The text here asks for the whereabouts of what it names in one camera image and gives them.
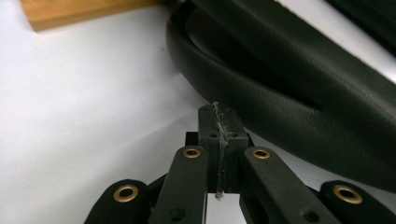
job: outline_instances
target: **wooden board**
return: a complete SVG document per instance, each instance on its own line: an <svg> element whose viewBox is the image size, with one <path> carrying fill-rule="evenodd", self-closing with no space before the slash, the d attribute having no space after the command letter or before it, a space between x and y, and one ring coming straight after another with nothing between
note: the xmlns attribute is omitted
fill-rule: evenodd
<svg viewBox="0 0 396 224"><path fill-rule="evenodd" d="M27 20L35 31L84 21L166 0L21 0Z"/></svg>

